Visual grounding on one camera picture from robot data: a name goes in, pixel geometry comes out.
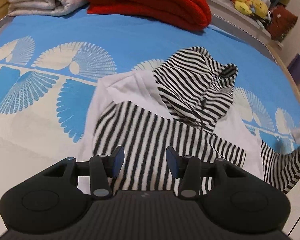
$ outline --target mattress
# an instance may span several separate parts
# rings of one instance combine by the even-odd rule
[[[149,18],[87,15],[86,8],[64,17],[15,17],[0,33],[0,165],[9,171],[0,178],[0,197],[62,158],[83,160],[98,79],[153,69],[191,46],[237,65],[234,103],[247,129],[276,152],[290,153],[298,146],[290,130],[300,122],[300,105],[288,80],[265,46],[219,27],[191,33]],[[30,161],[20,169],[24,157]]]

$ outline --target bed sheet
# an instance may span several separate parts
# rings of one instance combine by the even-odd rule
[[[202,46],[239,68],[234,99],[249,131],[275,151],[297,147],[300,105],[279,66],[210,25],[190,33],[142,17],[21,16],[0,35],[0,137],[58,159],[80,151],[98,79],[151,69],[178,49]]]

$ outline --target blue bed sheet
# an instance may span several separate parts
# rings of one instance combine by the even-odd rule
[[[290,129],[300,122],[300,105],[289,82],[279,66],[244,41],[214,26],[191,33],[142,17],[87,15],[85,8],[66,17],[16,17],[2,32],[0,114],[31,107],[65,76],[53,107],[63,132],[77,143],[99,78],[151,68],[191,46],[238,66],[235,103],[253,135],[277,152],[297,146]]]

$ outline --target cord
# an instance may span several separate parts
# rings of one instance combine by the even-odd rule
[[[294,228],[295,228],[296,225],[298,224],[299,220],[300,220],[300,217],[298,218],[297,222],[294,224],[293,228],[290,230],[288,236],[289,236],[289,235],[291,234],[291,232],[294,230]]]

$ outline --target red folded blanket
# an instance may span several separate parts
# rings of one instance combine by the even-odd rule
[[[177,27],[198,31],[211,22],[206,0],[89,0],[89,14],[150,16]]]

